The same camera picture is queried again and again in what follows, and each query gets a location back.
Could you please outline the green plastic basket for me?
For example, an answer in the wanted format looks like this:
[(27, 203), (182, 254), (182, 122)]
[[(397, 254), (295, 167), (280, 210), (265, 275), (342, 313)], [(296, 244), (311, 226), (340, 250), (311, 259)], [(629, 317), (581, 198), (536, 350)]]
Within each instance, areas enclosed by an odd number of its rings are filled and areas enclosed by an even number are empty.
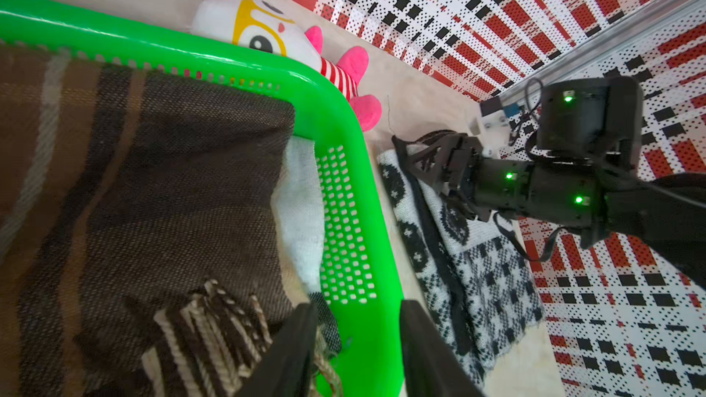
[(396, 396), (404, 382), (403, 292), (359, 122), (327, 79), (294, 60), (51, 0), (1, 0), (1, 39), (156, 69), (289, 102), (315, 145), (325, 202), (323, 296), (343, 343), (347, 396)]

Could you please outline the black white patterned scarf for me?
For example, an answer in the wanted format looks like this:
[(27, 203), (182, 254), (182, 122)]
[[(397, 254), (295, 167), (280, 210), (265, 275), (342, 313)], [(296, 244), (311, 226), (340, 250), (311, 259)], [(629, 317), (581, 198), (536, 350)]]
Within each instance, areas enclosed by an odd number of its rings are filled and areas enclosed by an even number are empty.
[(404, 169), (419, 143), (393, 139), (378, 155), (397, 228), (430, 317), (477, 385), (509, 353), (544, 309), (510, 223), (471, 221)]

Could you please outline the brown plaid fringed scarf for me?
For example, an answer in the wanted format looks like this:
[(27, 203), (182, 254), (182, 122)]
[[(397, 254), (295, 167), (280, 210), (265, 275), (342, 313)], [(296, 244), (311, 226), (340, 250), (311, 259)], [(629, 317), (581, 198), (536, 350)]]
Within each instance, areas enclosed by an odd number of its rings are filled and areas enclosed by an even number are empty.
[(310, 304), (272, 197), (295, 109), (1, 50), (1, 393), (237, 396)]

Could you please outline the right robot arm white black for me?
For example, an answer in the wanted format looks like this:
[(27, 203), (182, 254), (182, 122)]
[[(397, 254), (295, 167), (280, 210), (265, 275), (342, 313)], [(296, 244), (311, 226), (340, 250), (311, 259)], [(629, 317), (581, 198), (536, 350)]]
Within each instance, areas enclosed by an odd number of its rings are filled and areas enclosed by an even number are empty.
[(528, 116), (538, 128), (524, 161), (486, 157), (464, 133), (435, 132), (417, 152), (395, 140), (400, 165), (465, 219), (551, 222), (583, 248), (633, 236), (704, 285), (705, 176), (639, 178), (643, 90), (634, 78), (540, 85)]

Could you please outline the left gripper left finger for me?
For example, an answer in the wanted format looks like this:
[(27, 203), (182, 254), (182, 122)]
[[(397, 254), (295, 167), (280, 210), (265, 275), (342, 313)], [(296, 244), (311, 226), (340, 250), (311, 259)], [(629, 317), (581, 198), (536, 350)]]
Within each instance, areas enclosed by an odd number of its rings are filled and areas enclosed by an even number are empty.
[(313, 380), (316, 330), (314, 305), (298, 305), (236, 396), (308, 396)]

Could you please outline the grey black white checked scarf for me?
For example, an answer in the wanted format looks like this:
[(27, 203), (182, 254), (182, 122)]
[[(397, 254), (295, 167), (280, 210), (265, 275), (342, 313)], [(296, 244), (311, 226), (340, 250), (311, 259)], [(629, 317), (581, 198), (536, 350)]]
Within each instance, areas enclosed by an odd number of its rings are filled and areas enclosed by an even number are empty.
[(322, 290), (325, 207), (313, 141), (296, 136), (288, 141), (271, 205), (281, 261), (294, 285), (290, 295), (295, 303), (308, 300), (316, 307), (324, 356), (334, 358), (342, 341)]

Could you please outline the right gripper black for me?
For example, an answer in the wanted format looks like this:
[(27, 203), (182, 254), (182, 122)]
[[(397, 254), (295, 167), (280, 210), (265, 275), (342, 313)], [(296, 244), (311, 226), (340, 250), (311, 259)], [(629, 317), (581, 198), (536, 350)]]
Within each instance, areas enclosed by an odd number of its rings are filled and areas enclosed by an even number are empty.
[(483, 156), (475, 137), (446, 134), (410, 153), (411, 143), (393, 136), (400, 166), (418, 180), (435, 187), (467, 215), (489, 221), (492, 212), (516, 220), (525, 213), (532, 164)]

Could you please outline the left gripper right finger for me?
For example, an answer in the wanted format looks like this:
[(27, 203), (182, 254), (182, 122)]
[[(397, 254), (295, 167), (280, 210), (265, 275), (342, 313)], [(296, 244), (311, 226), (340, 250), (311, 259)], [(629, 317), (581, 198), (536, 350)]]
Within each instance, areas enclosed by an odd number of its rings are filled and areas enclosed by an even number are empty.
[(401, 302), (399, 325), (408, 396), (484, 396), (420, 303)]

